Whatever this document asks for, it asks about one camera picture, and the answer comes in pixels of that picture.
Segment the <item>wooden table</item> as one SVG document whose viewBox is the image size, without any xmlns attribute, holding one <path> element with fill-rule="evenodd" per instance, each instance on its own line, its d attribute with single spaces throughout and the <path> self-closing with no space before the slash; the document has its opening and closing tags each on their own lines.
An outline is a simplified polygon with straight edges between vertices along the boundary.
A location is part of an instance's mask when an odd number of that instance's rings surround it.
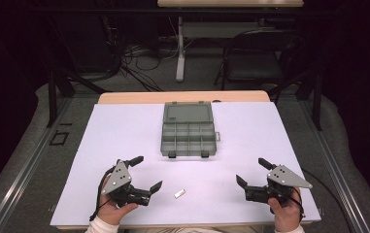
<svg viewBox="0 0 370 233">
<path fill-rule="evenodd" d="M 161 104 L 166 102 L 269 102 L 262 90 L 108 92 L 100 95 L 99 104 Z"/>
</svg>

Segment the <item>black folding chair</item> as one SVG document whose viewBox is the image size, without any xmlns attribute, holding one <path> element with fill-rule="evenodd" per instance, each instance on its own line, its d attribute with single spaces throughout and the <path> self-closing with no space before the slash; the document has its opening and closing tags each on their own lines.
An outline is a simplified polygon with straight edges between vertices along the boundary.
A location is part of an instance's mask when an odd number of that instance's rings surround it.
<svg viewBox="0 0 370 233">
<path fill-rule="evenodd" d="M 274 83 L 287 78 L 293 57 L 303 48 L 305 37 L 288 29 L 250 30 L 234 36 L 223 48 L 215 83 Z"/>
</svg>

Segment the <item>grey plastic organiser box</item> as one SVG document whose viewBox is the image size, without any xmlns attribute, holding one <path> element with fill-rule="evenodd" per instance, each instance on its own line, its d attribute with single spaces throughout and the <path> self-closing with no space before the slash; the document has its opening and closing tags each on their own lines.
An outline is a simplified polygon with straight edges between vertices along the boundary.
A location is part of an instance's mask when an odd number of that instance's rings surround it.
<svg viewBox="0 0 370 233">
<path fill-rule="evenodd" d="M 217 132 L 210 102 L 168 102 L 164 105 L 160 151 L 163 156 L 217 153 Z"/>
</svg>

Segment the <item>person's left hand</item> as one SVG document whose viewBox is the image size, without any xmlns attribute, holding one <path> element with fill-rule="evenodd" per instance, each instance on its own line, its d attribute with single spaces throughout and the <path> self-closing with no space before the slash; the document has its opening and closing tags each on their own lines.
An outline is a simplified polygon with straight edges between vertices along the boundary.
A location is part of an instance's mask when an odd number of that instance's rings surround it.
<svg viewBox="0 0 370 233">
<path fill-rule="evenodd" d="M 138 205 L 136 203 L 130 203 L 123 207 L 118 207 L 108 195 L 101 194 L 97 216 L 108 224 L 119 225 L 126 215 L 137 208 Z"/>
</svg>

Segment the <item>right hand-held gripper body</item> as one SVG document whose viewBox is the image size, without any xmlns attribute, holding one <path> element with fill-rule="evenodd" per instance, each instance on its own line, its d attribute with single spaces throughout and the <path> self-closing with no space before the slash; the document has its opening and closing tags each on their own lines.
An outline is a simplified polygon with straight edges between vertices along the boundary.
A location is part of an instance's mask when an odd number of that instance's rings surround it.
<svg viewBox="0 0 370 233">
<path fill-rule="evenodd" d="M 268 202 L 269 198 L 276 198 L 283 205 L 291 200 L 291 194 L 296 187 L 311 189 L 313 186 L 285 165 L 276 165 L 276 168 L 267 174 L 267 185 L 248 185 L 244 188 L 245 198 L 247 201 L 264 204 Z"/>
</svg>

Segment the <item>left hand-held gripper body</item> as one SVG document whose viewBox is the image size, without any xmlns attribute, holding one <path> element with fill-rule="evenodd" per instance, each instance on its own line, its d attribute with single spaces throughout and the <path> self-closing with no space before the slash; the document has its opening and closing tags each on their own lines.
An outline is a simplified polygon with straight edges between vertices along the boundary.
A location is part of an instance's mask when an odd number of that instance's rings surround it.
<svg viewBox="0 0 370 233">
<path fill-rule="evenodd" d="M 147 206 L 151 199 L 150 191 L 135 188 L 131 184 L 132 177 L 128 170 L 130 160 L 119 160 L 117 162 L 111 169 L 110 177 L 103 186 L 101 193 L 108 195 L 118 207 L 130 203 Z"/>
</svg>

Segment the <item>person's right hand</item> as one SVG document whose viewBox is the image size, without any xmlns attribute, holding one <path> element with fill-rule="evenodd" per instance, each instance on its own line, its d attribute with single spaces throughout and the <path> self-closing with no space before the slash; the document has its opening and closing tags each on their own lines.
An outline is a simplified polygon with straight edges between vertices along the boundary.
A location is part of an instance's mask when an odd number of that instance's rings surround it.
<svg viewBox="0 0 370 233">
<path fill-rule="evenodd" d="M 269 198 L 268 205 L 274 213 L 275 227 L 295 227 L 301 225 L 300 189 L 296 187 L 291 194 L 291 200 L 283 206 L 276 198 Z"/>
</svg>

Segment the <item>white-legged background desk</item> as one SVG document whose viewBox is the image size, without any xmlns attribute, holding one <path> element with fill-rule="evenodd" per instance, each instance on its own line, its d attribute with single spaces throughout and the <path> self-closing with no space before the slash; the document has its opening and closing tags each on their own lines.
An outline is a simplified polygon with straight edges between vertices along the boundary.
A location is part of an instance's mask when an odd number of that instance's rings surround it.
<svg viewBox="0 0 370 233">
<path fill-rule="evenodd" d="M 157 0 L 161 8 L 190 10 L 215 9 L 242 9 L 265 8 L 290 10 L 301 8 L 303 0 Z M 257 23 L 253 22 L 188 22 L 178 17 L 178 64 L 176 81 L 182 82 L 185 78 L 185 38 L 231 38 L 243 30 L 255 29 Z"/>
</svg>

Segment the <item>black metal stand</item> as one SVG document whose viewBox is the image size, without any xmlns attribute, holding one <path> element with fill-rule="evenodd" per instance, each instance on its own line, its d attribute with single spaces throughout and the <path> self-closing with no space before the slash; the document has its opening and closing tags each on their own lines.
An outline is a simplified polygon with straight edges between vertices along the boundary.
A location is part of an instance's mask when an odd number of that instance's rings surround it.
<svg viewBox="0 0 370 233">
<path fill-rule="evenodd" d="M 310 94 L 313 94 L 312 123 L 318 131 L 321 131 L 320 108 L 323 71 L 324 67 L 322 65 L 315 64 L 306 71 L 301 72 L 299 75 L 282 81 L 281 84 L 267 91 L 269 96 L 274 96 L 274 102 L 277 103 L 284 89 L 294 83 L 300 83 L 298 90 L 296 91 L 296 99 L 306 100 Z"/>
<path fill-rule="evenodd" d="M 76 72 L 64 68 L 52 70 L 50 72 L 50 77 L 48 81 L 50 110 L 48 127 L 52 127 L 52 125 L 58 118 L 56 91 L 59 90 L 65 98 L 72 98 L 76 94 L 76 90 L 74 89 L 74 87 L 72 87 L 71 81 L 76 81 L 77 83 L 80 83 L 81 85 L 89 88 L 90 90 L 93 90 L 98 94 L 103 94 L 106 92 L 104 88 L 99 87 L 98 85 L 88 81 Z"/>
</svg>

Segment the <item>white table mat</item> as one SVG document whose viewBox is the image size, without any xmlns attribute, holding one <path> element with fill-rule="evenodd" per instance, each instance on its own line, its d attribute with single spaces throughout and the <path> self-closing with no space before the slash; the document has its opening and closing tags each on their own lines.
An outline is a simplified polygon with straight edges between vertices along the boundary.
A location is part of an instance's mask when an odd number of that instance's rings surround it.
<svg viewBox="0 0 370 233">
<path fill-rule="evenodd" d="M 95 105 L 51 225 L 61 229 L 86 226 L 105 171 L 119 159 L 138 155 L 144 161 L 130 170 L 133 185 L 148 189 L 162 182 L 162 187 L 146 207 L 126 216 L 121 227 L 272 222 L 267 205 L 246 200 L 236 176 L 251 185 L 265 185 L 267 171 L 258 164 L 259 157 L 295 173 L 301 171 L 276 106 L 271 102 L 221 102 L 212 109 L 220 134 L 216 155 L 167 158 L 160 152 L 163 105 Z M 182 189 L 186 193 L 176 199 L 174 194 Z"/>
</svg>

